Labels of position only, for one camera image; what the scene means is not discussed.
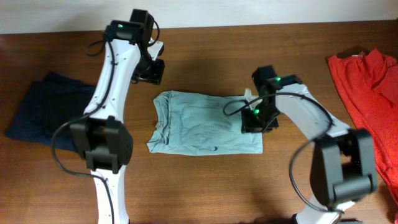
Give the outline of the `light blue t-shirt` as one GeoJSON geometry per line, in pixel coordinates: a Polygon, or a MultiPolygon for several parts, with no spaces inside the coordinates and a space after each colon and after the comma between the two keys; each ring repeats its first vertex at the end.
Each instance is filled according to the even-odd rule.
{"type": "Polygon", "coordinates": [[[244,96],[208,96],[165,91],[154,99],[158,116],[156,129],[147,143],[151,153],[184,156],[261,154],[262,134],[241,132],[239,113],[226,113],[245,105],[244,96]]]}

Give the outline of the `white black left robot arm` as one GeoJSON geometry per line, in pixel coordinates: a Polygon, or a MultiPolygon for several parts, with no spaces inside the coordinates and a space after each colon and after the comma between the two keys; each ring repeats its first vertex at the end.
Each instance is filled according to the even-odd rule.
{"type": "Polygon", "coordinates": [[[105,58],[99,81],[83,117],[70,125],[79,156],[95,182],[99,223],[129,223],[124,175],[132,157],[133,138],[124,125],[130,84],[161,83],[164,43],[148,11],[135,9],[128,21],[113,20],[104,31],[105,58]]]}

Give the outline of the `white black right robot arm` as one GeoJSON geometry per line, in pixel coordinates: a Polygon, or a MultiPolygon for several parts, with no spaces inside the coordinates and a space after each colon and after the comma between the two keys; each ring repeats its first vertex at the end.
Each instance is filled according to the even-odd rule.
{"type": "Polygon", "coordinates": [[[258,96],[245,92],[243,133],[267,133],[278,127],[277,117],[286,115],[307,138],[289,162],[289,179],[295,191],[294,162],[313,146],[310,169],[311,199],[300,212],[283,223],[357,223],[343,219],[345,211],[377,190],[374,144],[370,133],[352,129],[335,118],[309,92],[296,75],[279,77],[272,66],[252,74],[258,96]]]}

